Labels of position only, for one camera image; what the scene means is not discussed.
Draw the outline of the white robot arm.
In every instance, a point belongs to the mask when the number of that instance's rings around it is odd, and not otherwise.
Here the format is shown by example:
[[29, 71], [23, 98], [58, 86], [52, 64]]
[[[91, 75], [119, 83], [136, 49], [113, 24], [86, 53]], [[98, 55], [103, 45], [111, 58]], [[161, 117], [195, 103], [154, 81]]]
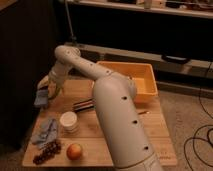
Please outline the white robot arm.
[[81, 57], [76, 47], [59, 45], [49, 79], [56, 97], [72, 68], [94, 81], [92, 100], [116, 171], [164, 171], [140, 122], [134, 98], [134, 81], [119, 72]]

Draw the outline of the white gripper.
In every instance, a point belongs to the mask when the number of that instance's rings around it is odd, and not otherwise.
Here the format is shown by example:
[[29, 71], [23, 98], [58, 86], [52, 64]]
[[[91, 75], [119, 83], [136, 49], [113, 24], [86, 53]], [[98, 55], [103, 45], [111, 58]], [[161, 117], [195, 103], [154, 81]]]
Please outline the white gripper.
[[40, 80], [37, 84], [37, 88], [41, 89], [48, 85], [48, 98], [54, 99], [59, 93], [59, 87], [61, 87], [67, 79], [68, 72], [68, 67], [62, 64], [55, 64], [49, 74]]

